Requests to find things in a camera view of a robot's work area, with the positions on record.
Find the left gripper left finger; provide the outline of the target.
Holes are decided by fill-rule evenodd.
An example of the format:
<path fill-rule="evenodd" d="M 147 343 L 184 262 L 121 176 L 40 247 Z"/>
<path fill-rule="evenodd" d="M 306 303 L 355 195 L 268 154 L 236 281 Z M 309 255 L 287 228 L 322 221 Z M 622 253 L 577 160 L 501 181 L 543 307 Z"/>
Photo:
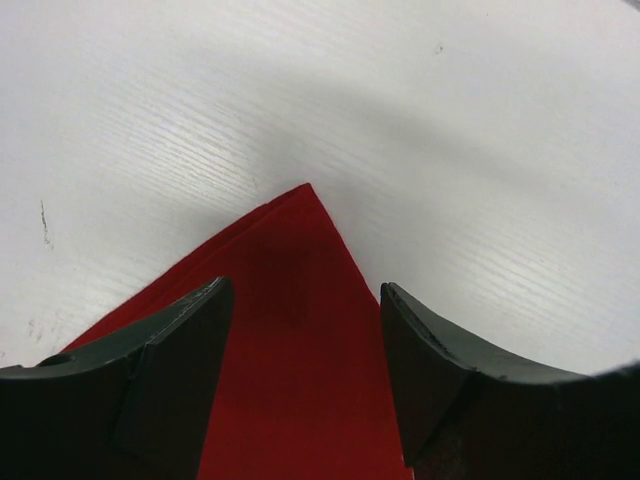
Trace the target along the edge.
<path fill-rule="evenodd" d="M 218 277 L 33 367 L 1 371 L 5 479 L 193 479 L 231 327 Z"/>

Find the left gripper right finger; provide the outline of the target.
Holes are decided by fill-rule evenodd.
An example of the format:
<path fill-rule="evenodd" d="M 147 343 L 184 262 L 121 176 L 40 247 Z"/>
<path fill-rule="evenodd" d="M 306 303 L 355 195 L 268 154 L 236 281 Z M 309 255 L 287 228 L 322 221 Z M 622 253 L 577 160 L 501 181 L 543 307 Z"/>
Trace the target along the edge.
<path fill-rule="evenodd" d="M 635 479 L 639 368 L 582 375 L 500 348 L 394 283 L 381 325 L 406 466 L 418 479 Z"/>

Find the dark red t-shirt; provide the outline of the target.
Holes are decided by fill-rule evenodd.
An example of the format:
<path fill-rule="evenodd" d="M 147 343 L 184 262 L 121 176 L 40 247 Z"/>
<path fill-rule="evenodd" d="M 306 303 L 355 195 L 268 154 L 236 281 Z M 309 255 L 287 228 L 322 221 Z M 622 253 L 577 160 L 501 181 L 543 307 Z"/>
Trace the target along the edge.
<path fill-rule="evenodd" d="M 407 479 L 379 306 L 313 188 L 225 228 L 79 337 L 226 276 L 234 314 L 203 479 Z"/>

